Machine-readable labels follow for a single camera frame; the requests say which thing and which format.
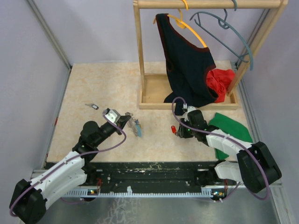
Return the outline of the metal disc with keyrings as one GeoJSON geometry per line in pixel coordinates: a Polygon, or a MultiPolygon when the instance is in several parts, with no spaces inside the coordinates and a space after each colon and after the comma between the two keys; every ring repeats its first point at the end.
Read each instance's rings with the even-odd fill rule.
{"type": "Polygon", "coordinates": [[[130,116],[131,116],[131,119],[128,121],[128,126],[132,129],[133,133],[134,133],[135,136],[137,137],[137,135],[136,135],[136,127],[135,127],[135,126],[136,126],[135,121],[136,121],[137,119],[135,119],[135,118],[133,117],[133,114],[130,113],[130,112],[126,112],[125,115],[130,115],[130,116]]]}

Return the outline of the key with red tag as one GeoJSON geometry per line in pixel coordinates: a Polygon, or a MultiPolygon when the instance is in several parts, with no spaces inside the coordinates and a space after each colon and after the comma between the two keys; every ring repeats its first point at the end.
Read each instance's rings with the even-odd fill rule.
{"type": "Polygon", "coordinates": [[[177,134],[177,130],[176,130],[176,127],[175,126],[171,126],[171,131],[173,134],[177,134]]]}

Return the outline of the key with black tag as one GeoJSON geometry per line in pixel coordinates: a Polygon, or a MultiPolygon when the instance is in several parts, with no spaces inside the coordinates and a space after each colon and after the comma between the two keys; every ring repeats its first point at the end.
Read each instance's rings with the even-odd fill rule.
{"type": "Polygon", "coordinates": [[[98,107],[96,104],[94,104],[94,103],[85,104],[85,105],[88,106],[88,107],[90,107],[90,108],[93,108],[93,109],[95,109],[95,110],[98,110],[98,109],[99,109],[99,107],[98,107]]]}

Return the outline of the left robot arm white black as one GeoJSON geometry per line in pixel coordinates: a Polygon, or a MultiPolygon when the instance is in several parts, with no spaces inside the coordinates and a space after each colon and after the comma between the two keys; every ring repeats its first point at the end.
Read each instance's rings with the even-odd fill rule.
{"type": "Polygon", "coordinates": [[[64,194],[76,186],[96,182],[97,173],[90,162],[100,153],[97,147],[114,133],[125,136],[123,128],[131,116],[105,110],[103,118],[106,122],[102,126],[95,121],[84,124],[78,143],[60,162],[38,177],[16,184],[9,205],[11,216],[36,224],[64,194]]]}

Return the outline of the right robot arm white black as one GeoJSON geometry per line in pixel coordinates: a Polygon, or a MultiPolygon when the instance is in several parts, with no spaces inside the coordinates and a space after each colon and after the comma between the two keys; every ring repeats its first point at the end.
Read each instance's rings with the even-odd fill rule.
{"type": "Polygon", "coordinates": [[[263,142],[240,140],[217,126],[208,125],[200,110],[186,112],[177,119],[180,126],[205,145],[234,157],[235,161],[220,161],[209,172],[209,181],[215,185],[225,179],[241,182],[252,193],[268,188],[282,177],[270,150],[263,142]]]}

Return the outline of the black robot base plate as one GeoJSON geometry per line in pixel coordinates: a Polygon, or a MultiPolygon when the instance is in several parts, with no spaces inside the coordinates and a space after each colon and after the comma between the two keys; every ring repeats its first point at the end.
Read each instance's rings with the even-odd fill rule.
{"type": "Polygon", "coordinates": [[[101,193],[200,193],[203,187],[233,186],[214,173],[216,161],[200,162],[91,162],[90,177],[84,187],[101,193]]]}

